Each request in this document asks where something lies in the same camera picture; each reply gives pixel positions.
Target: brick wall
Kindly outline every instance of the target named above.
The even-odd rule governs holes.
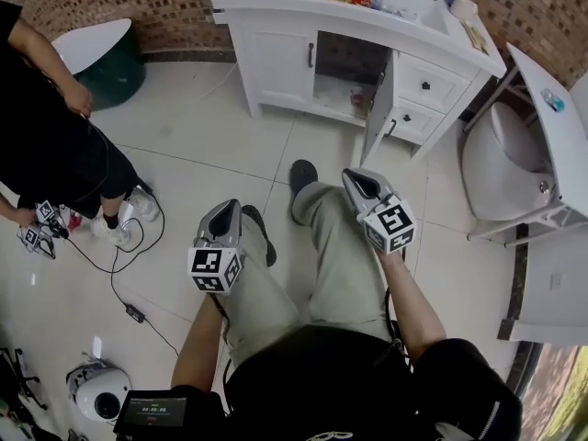
[[[212,23],[209,0],[8,0],[49,38],[66,30],[131,17],[144,51],[230,50],[226,28]],[[503,51],[528,53],[565,85],[588,69],[588,0],[476,0]]]

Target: cable connector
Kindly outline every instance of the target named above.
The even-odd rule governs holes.
[[[127,310],[127,314],[130,315],[137,323],[143,323],[145,321],[145,314],[137,309],[132,304],[125,304],[125,309]]]

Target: white sneaker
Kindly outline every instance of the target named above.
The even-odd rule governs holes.
[[[106,237],[116,246],[124,246],[129,243],[130,232],[119,226],[116,229],[109,229],[107,222],[102,216],[92,219],[90,229],[96,237]]]
[[[148,222],[153,222],[159,216],[159,208],[155,200],[137,187],[130,193],[127,202],[132,205]]]

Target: zipper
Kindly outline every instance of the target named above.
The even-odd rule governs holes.
[[[494,423],[494,418],[496,418],[496,414],[498,413],[499,408],[500,408],[500,402],[496,401],[494,403],[494,408],[492,408],[492,413],[490,413],[490,418],[488,419],[486,426],[484,426],[484,429],[482,430],[480,437],[478,438],[480,441],[482,439],[484,439],[484,437],[488,434],[488,430],[490,430],[492,423]]]

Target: khaki pants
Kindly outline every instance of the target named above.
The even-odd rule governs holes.
[[[296,196],[292,210],[311,227],[319,256],[318,282],[309,303],[311,323],[389,341],[379,265],[344,190],[312,183]],[[226,302],[231,319],[227,341],[235,366],[303,325],[296,306],[267,269],[261,230],[245,215],[242,243],[247,257]]]

